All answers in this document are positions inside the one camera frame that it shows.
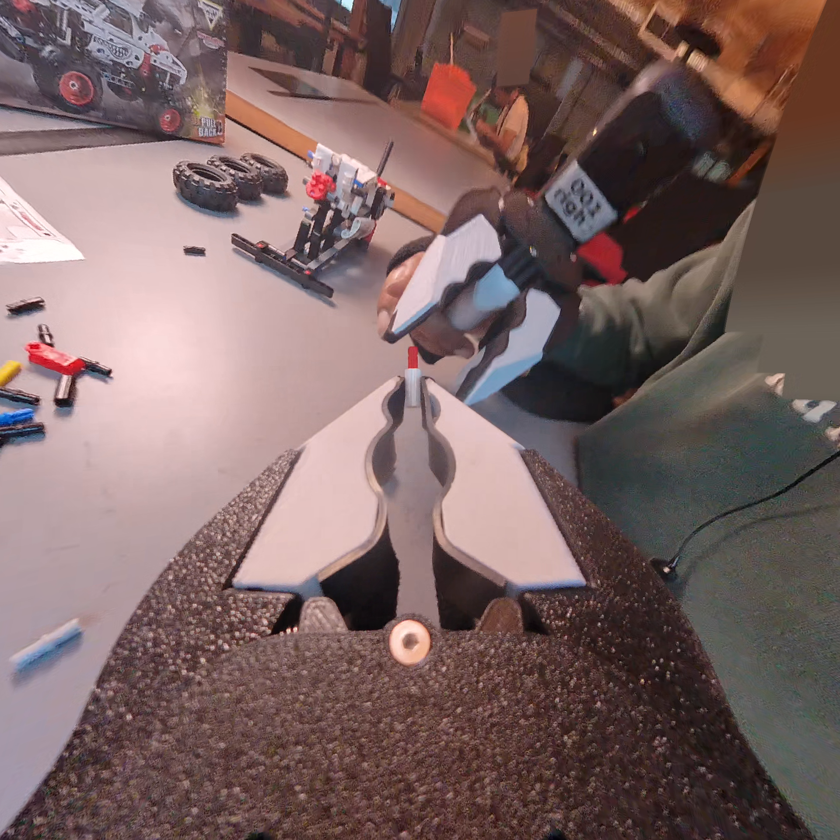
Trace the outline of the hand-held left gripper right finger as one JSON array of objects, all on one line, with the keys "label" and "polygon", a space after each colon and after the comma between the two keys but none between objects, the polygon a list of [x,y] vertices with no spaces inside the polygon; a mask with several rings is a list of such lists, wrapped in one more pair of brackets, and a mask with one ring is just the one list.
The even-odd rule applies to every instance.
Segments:
[{"label": "hand-held left gripper right finger", "polygon": [[583,587],[524,447],[431,379],[422,380],[421,396],[444,551],[508,594]]}]

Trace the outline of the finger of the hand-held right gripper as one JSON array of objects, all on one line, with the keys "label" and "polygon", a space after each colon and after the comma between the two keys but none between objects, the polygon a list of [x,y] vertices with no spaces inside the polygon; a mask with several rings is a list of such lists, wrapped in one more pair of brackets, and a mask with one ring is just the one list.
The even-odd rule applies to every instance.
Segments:
[{"label": "finger of the hand-held right gripper", "polygon": [[396,303],[385,341],[398,341],[436,312],[462,333],[498,315],[507,306],[500,260],[499,235],[484,215],[438,235]]},{"label": "finger of the hand-held right gripper", "polygon": [[475,405],[541,361],[561,319],[562,297],[541,289],[521,294],[499,316],[458,379],[455,396]]}]

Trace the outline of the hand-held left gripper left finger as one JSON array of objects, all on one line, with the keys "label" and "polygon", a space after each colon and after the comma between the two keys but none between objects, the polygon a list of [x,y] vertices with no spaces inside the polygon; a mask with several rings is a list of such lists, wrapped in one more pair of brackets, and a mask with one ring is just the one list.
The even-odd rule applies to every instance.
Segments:
[{"label": "hand-held left gripper left finger", "polygon": [[234,573],[241,591],[319,595],[383,536],[404,379],[390,379],[300,448]]}]

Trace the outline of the white black toy truck model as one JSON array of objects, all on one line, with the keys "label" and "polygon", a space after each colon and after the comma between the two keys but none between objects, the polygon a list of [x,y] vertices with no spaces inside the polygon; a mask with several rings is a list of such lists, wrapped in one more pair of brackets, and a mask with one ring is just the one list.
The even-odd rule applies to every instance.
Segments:
[{"label": "white black toy truck model", "polygon": [[394,141],[385,145],[375,169],[318,143],[308,152],[311,173],[303,180],[309,204],[296,237],[285,248],[232,234],[231,245],[256,264],[292,280],[302,289],[331,299],[322,270],[352,245],[367,247],[379,220],[393,207],[395,190],[383,178]]}]

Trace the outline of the pile of small toy pieces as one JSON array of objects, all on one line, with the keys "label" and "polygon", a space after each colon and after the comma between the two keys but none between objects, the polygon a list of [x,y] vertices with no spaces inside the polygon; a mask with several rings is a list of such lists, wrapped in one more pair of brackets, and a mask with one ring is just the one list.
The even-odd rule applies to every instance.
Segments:
[{"label": "pile of small toy pieces", "polygon": [[[112,368],[99,361],[68,353],[56,347],[56,340],[45,323],[37,326],[37,340],[24,347],[27,362],[42,371],[56,376],[53,404],[57,409],[71,409],[75,405],[78,380],[84,375],[99,379],[112,377]],[[35,417],[35,410],[41,404],[37,394],[12,386],[12,382],[23,370],[15,360],[2,364],[2,403],[15,404],[15,408],[3,409],[1,414],[1,446],[20,443],[46,435],[46,426]]]}]

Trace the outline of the grey desk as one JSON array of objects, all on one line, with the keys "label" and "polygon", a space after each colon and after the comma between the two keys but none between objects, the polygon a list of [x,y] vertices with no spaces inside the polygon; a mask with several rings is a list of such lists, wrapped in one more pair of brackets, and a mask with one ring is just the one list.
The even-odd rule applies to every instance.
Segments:
[{"label": "grey desk", "polygon": [[[391,254],[425,234],[387,213],[370,250],[345,255],[333,302],[235,253],[232,233],[279,245],[300,199],[233,217],[185,204],[163,141],[2,157],[2,178],[84,260],[2,266],[2,362],[26,362],[47,324],[56,344],[112,368],[81,377],[71,409],[55,377],[25,365],[45,436],[2,447],[2,827],[75,727],[111,646],[169,560],[278,455],[402,372],[375,307]],[[203,246],[205,257],[183,254]],[[83,635],[23,674],[9,659],[78,618]]]}]

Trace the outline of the orange box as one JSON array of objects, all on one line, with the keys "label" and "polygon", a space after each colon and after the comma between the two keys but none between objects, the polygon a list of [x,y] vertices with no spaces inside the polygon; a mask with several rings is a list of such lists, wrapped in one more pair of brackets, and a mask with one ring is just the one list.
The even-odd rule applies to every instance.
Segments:
[{"label": "orange box", "polygon": [[459,128],[473,97],[476,84],[469,72],[451,62],[436,62],[421,103],[421,112],[447,130]]}]

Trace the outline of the wood-edged table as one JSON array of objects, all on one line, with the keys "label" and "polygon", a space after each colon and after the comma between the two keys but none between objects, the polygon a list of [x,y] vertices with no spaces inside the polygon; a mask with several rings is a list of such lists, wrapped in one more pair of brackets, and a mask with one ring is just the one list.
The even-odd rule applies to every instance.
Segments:
[{"label": "wood-edged table", "polygon": [[303,160],[323,144],[375,168],[393,142],[384,178],[394,210],[433,232],[469,189],[504,186],[481,148],[414,103],[386,103],[349,80],[233,51],[226,115]]}]

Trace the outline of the black toy tyre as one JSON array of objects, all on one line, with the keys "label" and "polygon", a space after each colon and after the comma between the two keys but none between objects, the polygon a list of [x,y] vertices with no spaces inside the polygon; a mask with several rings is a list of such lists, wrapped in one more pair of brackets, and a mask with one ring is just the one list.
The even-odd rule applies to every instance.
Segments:
[{"label": "black toy tyre", "polygon": [[232,176],[210,164],[179,161],[172,170],[176,191],[189,204],[218,214],[231,214],[238,204]]},{"label": "black toy tyre", "polygon": [[242,154],[240,160],[259,175],[262,193],[274,196],[287,193],[288,174],[282,165],[263,154],[253,152]]},{"label": "black toy tyre", "polygon": [[206,163],[234,181],[240,201],[254,202],[261,198],[263,179],[254,165],[222,154],[210,157]]}]

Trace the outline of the person's clothed body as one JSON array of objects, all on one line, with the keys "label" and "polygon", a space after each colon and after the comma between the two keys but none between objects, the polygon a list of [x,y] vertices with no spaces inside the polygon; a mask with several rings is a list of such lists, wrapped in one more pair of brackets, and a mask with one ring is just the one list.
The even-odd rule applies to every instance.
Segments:
[{"label": "person's clothed body", "polygon": [[580,436],[579,486],[651,558],[741,729],[817,838],[838,838],[838,401],[794,398],[727,327]]}]

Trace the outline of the light grey toy pin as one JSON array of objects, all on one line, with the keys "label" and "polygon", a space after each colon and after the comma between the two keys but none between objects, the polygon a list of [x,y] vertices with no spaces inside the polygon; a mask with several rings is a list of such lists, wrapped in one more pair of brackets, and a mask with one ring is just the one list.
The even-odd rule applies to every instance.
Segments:
[{"label": "light grey toy pin", "polygon": [[80,639],[83,631],[82,621],[74,618],[44,634],[33,643],[18,650],[9,659],[13,673],[16,675],[23,674],[45,659],[56,655],[67,645],[74,644]]}]

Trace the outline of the toy truck set box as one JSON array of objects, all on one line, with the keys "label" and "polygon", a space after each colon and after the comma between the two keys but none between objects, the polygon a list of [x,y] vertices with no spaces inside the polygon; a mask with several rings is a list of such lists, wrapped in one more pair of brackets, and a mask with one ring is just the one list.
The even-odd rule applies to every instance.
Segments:
[{"label": "toy truck set box", "polygon": [[226,11],[209,1],[2,1],[2,105],[222,145]]}]

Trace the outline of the sticker sheet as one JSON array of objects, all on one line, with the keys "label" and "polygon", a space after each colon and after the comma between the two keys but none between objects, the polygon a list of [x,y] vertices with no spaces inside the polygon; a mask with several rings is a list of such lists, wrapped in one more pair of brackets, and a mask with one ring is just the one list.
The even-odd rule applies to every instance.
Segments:
[{"label": "sticker sheet", "polygon": [[1,180],[1,265],[81,260],[84,255],[79,249]]}]

